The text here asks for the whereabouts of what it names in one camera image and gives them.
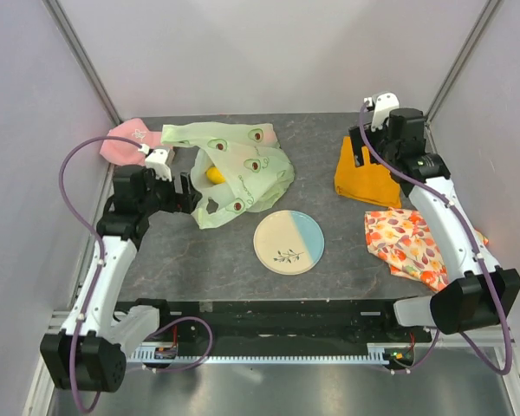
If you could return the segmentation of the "yellow fake lemon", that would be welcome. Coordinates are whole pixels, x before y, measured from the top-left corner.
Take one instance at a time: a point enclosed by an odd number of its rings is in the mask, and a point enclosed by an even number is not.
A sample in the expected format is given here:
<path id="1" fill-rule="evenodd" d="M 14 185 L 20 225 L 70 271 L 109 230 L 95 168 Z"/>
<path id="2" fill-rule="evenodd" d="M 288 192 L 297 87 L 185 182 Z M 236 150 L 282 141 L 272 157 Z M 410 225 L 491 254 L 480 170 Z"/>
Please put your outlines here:
<path id="1" fill-rule="evenodd" d="M 214 185 L 221 185 L 225 182 L 223 174 L 215 166 L 208 168 L 205 175 Z"/>

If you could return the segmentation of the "light green plastic bag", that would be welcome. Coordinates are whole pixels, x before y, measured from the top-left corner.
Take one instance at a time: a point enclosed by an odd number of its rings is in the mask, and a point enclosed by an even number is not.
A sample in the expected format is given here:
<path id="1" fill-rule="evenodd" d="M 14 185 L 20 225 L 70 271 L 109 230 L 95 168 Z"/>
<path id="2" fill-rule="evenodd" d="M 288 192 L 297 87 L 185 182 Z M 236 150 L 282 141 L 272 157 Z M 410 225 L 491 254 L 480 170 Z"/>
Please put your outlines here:
<path id="1" fill-rule="evenodd" d="M 164 125 L 161 143 L 198 149 L 190 178 L 202 194 L 192 213 L 202 230 L 218 228 L 245 212 L 268 210 L 295 178 L 270 123 Z M 214 185 L 206 177 L 211 166 L 223 174 L 223 184 Z"/>

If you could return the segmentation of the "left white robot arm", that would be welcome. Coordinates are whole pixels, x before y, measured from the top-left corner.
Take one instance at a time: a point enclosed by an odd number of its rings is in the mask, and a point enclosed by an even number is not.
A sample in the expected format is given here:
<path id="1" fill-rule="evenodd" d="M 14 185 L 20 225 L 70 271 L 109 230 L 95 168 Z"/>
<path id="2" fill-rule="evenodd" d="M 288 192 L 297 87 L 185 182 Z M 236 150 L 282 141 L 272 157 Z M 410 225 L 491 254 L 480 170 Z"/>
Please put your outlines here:
<path id="1" fill-rule="evenodd" d="M 190 214 L 201 198 L 189 173 L 182 172 L 179 182 L 177 187 L 172 180 L 159 179 L 144 166 L 115 170 L 113 193 L 91 229 L 96 242 L 81 292 L 59 332 L 41 341 L 40 352 L 55 387 L 114 393 L 139 345 L 148 336 L 163 341 L 172 333 L 166 301 L 140 298 L 127 304 L 119 320 L 114 313 L 149 218 L 159 211 Z"/>

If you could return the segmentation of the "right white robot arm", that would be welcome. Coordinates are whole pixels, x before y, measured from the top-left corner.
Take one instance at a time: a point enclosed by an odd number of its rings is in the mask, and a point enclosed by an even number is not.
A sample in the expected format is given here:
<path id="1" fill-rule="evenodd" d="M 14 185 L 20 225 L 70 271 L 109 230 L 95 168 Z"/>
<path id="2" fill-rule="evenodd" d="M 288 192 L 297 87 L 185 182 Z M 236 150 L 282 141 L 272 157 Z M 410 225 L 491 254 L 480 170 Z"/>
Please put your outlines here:
<path id="1" fill-rule="evenodd" d="M 411 327 L 436 328 L 445 335 L 498 325 L 509 329 L 507 316 L 520 291 L 520 276 L 503 268 L 476 234 L 458 199 L 443 158 L 426 150 L 426 117 L 409 107 L 376 112 L 361 107 L 350 127 L 354 161 L 374 162 L 421 214 L 437 245 L 447 283 L 432 296 L 402 298 L 380 318 L 381 334 L 399 341 Z"/>

